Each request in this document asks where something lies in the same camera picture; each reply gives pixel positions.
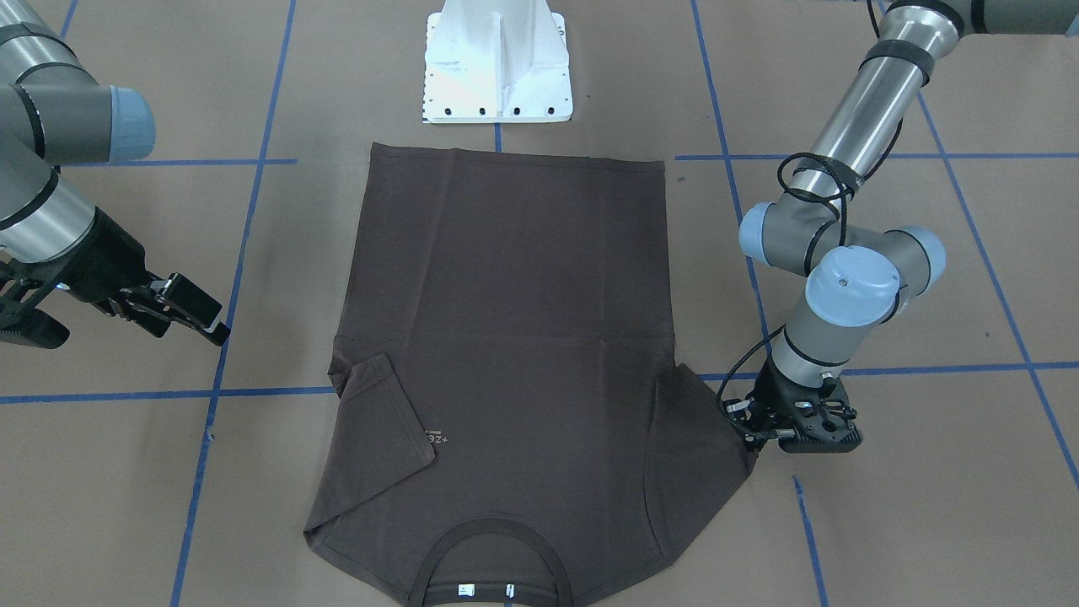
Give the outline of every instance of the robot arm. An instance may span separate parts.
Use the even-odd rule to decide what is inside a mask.
[[[141,244],[55,164],[142,157],[154,125],[141,95],[98,85],[21,0],[0,0],[0,342],[57,348],[68,337],[37,309],[54,288],[155,337],[173,322],[216,346],[221,305],[181,274],[147,271]]]
[[[862,440],[839,375],[874,327],[941,275],[944,247],[925,227],[847,225],[853,198],[937,60],[974,32],[1079,33],[1079,0],[902,0],[776,203],[746,213],[746,254],[807,276],[753,391],[723,403],[747,447],[776,439],[791,453],[849,452]]]

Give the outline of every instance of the dark gray t-shirt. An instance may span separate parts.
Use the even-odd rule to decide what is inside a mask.
[[[304,535],[401,604],[587,605],[754,456],[673,363],[663,163],[375,143]]]

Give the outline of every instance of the light blue joint cap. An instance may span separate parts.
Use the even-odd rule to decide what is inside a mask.
[[[138,160],[150,155],[158,129],[150,104],[138,91],[112,88],[112,141],[109,162]]]
[[[760,202],[750,208],[742,216],[741,225],[738,225],[738,245],[742,252],[756,259],[762,263],[768,263],[768,258],[764,256],[764,213],[771,206],[770,202]]]
[[[944,250],[944,243],[937,237],[937,234],[918,225],[906,225],[900,227],[899,231],[914,236],[914,239],[918,240],[921,248],[926,250],[926,257],[929,258],[929,284],[926,285],[926,290],[929,290],[929,287],[933,286],[937,278],[944,273],[944,267],[947,266],[947,252]]]
[[[809,309],[824,322],[859,328],[891,313],[899,270],[876,250],[839,246],[829,250],[806,280]]]

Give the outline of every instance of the blue cap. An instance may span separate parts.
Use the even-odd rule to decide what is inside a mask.
[[[150,104],[138,91],[112,88],[112,142],[109,162],[138,160],[150,155],[158,129]]]
[[[914,236],[914,239],[918,240],[921,248],[926,250],[926,257],[929,259],[929,284],[926,285],[926,290],[929,290],[929,287],[937,281],[937,278],[941,277],[944,267],[947,266],[947,252],[944,250],[944,243],[937,237],[937,234],[918,225],[905,225],[899,231]]]
[[[864,246],[829,250],[806,280],[809,309],[824,322],[858,328],[891,313],[899,292],[899,270],[884,254]]]
[[[749,209],[738,225],[738,245],[741,246],[742,252],[768,265],[771,263],[768,263],[768,258],[764,256],[764,213],[771,204],[757,203]]]

